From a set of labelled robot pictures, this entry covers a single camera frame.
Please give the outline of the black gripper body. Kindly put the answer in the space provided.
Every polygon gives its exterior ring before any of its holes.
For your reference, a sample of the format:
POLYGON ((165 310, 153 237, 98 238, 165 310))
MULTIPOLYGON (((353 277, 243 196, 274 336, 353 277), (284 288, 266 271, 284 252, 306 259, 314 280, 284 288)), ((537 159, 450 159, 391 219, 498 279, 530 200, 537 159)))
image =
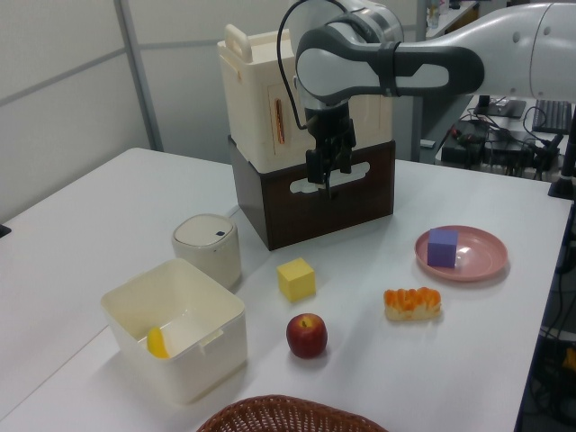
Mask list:
POLYGON ((308 133, 315 140, 315 149, 351 152, 356 145, 354 124, 350 117, 349 103, 333 106, 305 108, 308 133))

